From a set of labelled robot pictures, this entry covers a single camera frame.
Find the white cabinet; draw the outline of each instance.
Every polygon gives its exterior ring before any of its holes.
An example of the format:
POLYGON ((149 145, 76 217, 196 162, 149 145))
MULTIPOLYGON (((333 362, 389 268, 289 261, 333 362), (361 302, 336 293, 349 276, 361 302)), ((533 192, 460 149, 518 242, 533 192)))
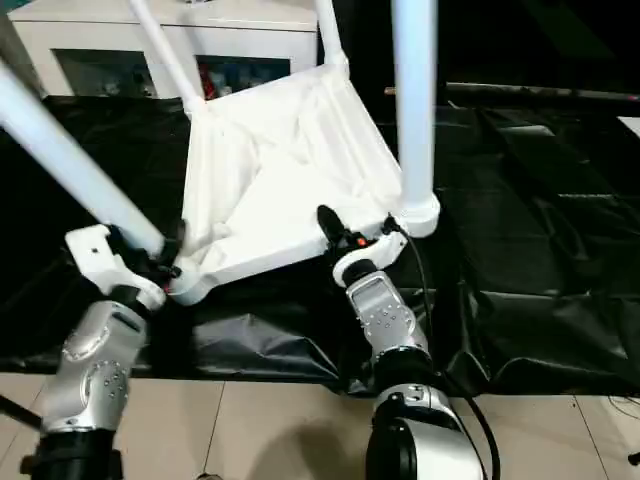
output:
MULTIPOLYGON (((245 88, 316 65, 313 0, 149 5, 198 89, 203 68, 249 76, 234 80, 245 88)), ((178 96, 126 0, 35 0, 9 16, 50 95, 178 96)))

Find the metal rod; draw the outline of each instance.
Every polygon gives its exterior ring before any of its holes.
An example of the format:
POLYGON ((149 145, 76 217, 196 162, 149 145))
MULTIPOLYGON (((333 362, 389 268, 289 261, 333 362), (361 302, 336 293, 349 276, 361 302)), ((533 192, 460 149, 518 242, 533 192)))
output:
POLYGON ((343 64, 347 61, 347 57, 342 51, 333 2, 332 0, 316 0, 315 5, 325 63, 343 64))
POLYGON ((9 400, 4 395, 0 395, 0 413, 4 413, 6 416, 13 418, 16 422, 19 422, 27 427, 39 431, 42 425, 42 418, 33 413, 31 410, 27 410, 22 405, 18 405, 12 400, 9 400))
POLYGON ((173 83, 175 83, 180 97, 182 97, 185 112, 190 114, 194 109, 198 108, 198 105, 204 103, 204 99, 196 92, 195 87, 187 77, 176 52, 162 31, 160 24, 153 17, 147 2, 145 0, 129 0, 129 4, 140 25, 148 35, 156 53, 167 68, 173 83))
POLYGON ((118 227, 131 246, 160 253, 158 229, 1 60, 0 92, 0 125, 98 221, 118 227))
POLYGON ((437 0, 393 0, 392 14, 402 200, 414 210, 433 195, 437 0))

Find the black cable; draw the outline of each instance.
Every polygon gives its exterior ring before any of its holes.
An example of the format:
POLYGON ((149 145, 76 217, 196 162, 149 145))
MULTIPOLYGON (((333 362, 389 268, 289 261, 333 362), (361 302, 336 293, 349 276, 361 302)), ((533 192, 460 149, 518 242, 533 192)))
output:
POLYGON ((631 397, 624 397, 628 402, 633 403, 634 405, 638 405, 640 407, 640 402, 638 400, 635 400, 631 397))
POLYGON ((633 418, 634 420, 640 420, 640 417, 636 417, 635 415, 630 414, 629 412, 625 412, 623 409, 621 409, 618 405, 615 404, 615 402, 613 401, 613 399, 611 398, 611 396, 607 397, 609 399, 609 403, 611 404, 611 406, 613 408, 615 408, 617 411, 619 411, 621 414, 633 418))
MULTIPOLYGON (((489 444, 489 452, 491 453, 491 478, 492 480, 500 480, 500 477, 502 475, 500 450, 498 449, 498 442, 496 442, 496 437, 493 435, 493 430, 491 429, 489 422, 487 421, 486 417, 482 413, 482 410, 480 410, 480 407, 475 402, 475 400, 464 391, 460 384, 458 384, 458 382, 456 382, 453 377, 451 377, 451 375, 447 374, 446 372, 443 372, 443 375, 446 378, 447 382, 449 382, 451 386, 453 386, 453 388, 458 391, 458 394, 464 399, 464 401, 467 402, 469 408, 473 412, 473 415, 478 420, 480 427, 482 427, 484 436, 487 438, 487 443, 489 444)), ((474 445, 473 440, 469 435, 467 436, 469 437, 469 441, 471 442, 474 450, 476 450, 477 452, 477 448, 474 445)), ((479 455, 478 460, 480 461, 480 465, 482 465, 482 469, 484 470, 484 464, 482 463, 482 459, 479 455)))
POLYGON ((460 415, 458 415, 458 412, 453 408, 453 406, 451 407, 451 410, 453 411, 454 415, 458 419, 458 423, 462 427, 462 431, 464 432, 464 434, 469 439, 469 442, 471 442, 471 446, 473 447, 473 451, 476 452, 476 457, 478 457, 478 460, 480 461, 480 468, 482 468, 482 478, 484 480, 489 480, 489 475, 487 475, 487 469, 485 468, 484 463, 482 462, 482 457, 480 457, 480 452, 478 451, 478 447, 476 446, 476 444, 471 439, 471 433, 469 433, 469 430, 467 429, 467 426, 464 424, 464 422, 462 421, 462 418, 460 418, 460 415))
MULTIPOLYGON (((424 301, 425 315, 427 319, 427 332, 428 332, 427 340, 429 341, 429 343, 431 343, 433 339, 433 323, 431 319, 431 305, 430 305, 431 302, 429 300, 429 288, 427 283, 427 276, 425 274, 424 265, 422 264, 422 258, 420 257, 420 252, 414 240, 400 225, 398 225, 398 223, 393 219, 393 217, 389 216, 387 221, 391 224, 390 227, 393 230, 400 232, 402 236, 407 240, 407 242, 411 246, 411 250, 413 251, 414 256, 416 257, 416 263, 418 265, 418 271, 420 272, 420 279, 422 281, 422 290, 424 292, 423 301, 424 301)), ((444 371, 442 373, 445 379, 447 380, 447 382, 450 383, 453 386, 453 388, 458 391, 459 395, 462 398, 464 398, 464 400, 467 402, 467 404, 469 405, 469 408, 471 408, 471 411, 473 412, 474 416, 478 420, 480 427, 482 427, 482 431, 484 432, 484 435, 487 439, 487 443, 489 444, 489 451, 491 452, 491 478, 492 480, 500 480, 500 476, 502 474, 501 472, 502 467, 500 464, 500 451, 498 449, 498 443, 496 442, 496 438, 493 435, 493 430, 491 429, 489 422, 487 422, 487 419, 482 413, 482 410, 480 410, 480 407, 478 407, 478 404, 475 402, 475 400, 473 400, 473 398, 471 398, 471 396, 464 391, 464 389, 451 377, 451 375, 448 375, 444 371)), ((460 421, 460 424, 463 425, 465 434, 467 435, 467 438, 469 439, 471 446, 476 452, 478 461, 480 462, 480 466, 482 467, 484 478, 485 480, 488 480, 487 471, 484 466, 484 463, 482 462, 482 458, 480 458, 478 448, 476 447, 476 444, 473 442, 471 435, 469 435, 468 430, 466 429, 466 427, 464 427, 464 424, 462 423, 462 421, 460 421)))
POLYGON ((400 225, 396 223, 396 229, 402 236, 407 240, 411 250, 413 251, 413 255, 416 257, 416 263, 418 265, 418 272, 420 273, 420 280, 422 282, 422 293, 423 293, 423 303, 424 303, 424 314, 426 318, 427 324, 427 340, 431 342, 433 339, 433 322, 431 320, 431 301, 429 300, 429 289, 427 282, 427 275, 424 271, 424 265, 422 264, 422 259, 420 258, 420 251, 418 250, 418 246, 416 242, 409 236, 409 234, 402 228, 400 225))

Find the white plastic chair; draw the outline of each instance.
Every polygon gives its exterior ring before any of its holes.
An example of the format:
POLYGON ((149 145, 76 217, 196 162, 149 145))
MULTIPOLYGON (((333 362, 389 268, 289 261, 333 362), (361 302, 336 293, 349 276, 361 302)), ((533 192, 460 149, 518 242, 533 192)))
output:
MULTIPOLYGON (((374 234, 391 212, 412 236, 436 227, 436 0, 394 0, 400 170, 348 78, 330 0, 316 0, 326 63, 205 102, 144 0, 130 0, 192 121, 183 217, 185 304, 211 288, 321 254, 320 204, 374 234)), ((0 123, 100 222, 158 254, 160 232, 0 61, 0 123)))
MULTIPOLYGON (((130 3, 192 122, 187 238, 177 262, 185 274, 173 285, 181 302, 321 254, 326 241, 318 205, 370 234, 389 212, 402 213, 401 170, 349 81, 330 0, 316 1, 324 65, 208 102, 196 93, 145 0, 130 3)), ((438 204, 429 158, 423 163, 427 168, 415 173, 427 182, 414 182, 424 188, 414 196, 426 200, 429 212, 409 229, 425 235, 435 228, 438 204)))

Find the black plastic sheet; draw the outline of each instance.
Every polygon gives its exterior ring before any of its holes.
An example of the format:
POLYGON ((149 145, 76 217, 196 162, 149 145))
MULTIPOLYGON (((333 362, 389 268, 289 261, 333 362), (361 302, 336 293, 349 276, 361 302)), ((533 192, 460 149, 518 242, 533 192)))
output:
MULTIPOLYGON (((165 232, 179 219, 189 124, 175 101, 49 99, 165 232)), ((392 127, 381 130, 393 147, 392 127)), ((438 112, 429 271, 436 365, 475 393, 640 393, 640 141, 614 117, 438 112)), ((6 134, 0 369, 51 372, 95 287, 63 251, 91 217, 6 134)), ((388 273, 422 318, 411 251, 388 273)), ((136 375, 322 383, 370 392, 369 349, 318 258, 171 305, 136 375)))

